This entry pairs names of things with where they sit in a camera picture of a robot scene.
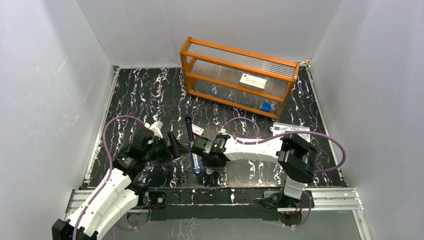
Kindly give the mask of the red white staple box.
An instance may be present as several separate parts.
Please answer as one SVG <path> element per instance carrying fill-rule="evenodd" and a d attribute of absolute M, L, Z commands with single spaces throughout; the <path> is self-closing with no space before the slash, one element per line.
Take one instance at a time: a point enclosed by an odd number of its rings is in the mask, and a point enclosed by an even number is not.
<path fill-rule="evenodd" d="M 192 128 L 192 132 L 193 132 L 193 134 L 195 135 L 195 136 L 202 136 L 203 135 L 203 133 L 204 133 L 204 129 L 203 128 L 201 128 L 201 127 L 199 127 L 199 126 L 197 126 L 197 125 L 195 125 L 195 124 L 193 124 L 192 126 L 191 126 L 191 128 Z"/>

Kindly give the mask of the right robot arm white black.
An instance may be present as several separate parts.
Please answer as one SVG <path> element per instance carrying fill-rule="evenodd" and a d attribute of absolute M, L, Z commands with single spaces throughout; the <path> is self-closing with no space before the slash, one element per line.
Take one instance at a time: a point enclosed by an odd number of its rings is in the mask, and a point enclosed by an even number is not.
<path fill-rule="evenodd" d="M 313 182 L 318 157 L 318 150 L 295 131 L 255 141 L 234 138 L 226 133 L 218 134 L 215 139 L 198 137 L 190 150 L 212 170 L 238 160 L 279 164 L 286 173 L 281 199 L 288 207 L 295 207 L 306 187 Z"/>

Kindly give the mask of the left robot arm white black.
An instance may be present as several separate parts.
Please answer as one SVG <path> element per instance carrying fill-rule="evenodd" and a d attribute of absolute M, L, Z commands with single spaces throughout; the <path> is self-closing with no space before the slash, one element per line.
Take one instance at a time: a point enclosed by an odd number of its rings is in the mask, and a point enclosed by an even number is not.
<path fill-rule="evenodd" d="M 147 206 L 148 187 L 136 179 L 146 163 L 164 164 L 189 152 L 171 131 L 166 136 L 147 135 L 147 132 L 137 131 L 84 203 L 66 219 L 53 224 L 52 239 L 101 240 L 129 210 Z"/>

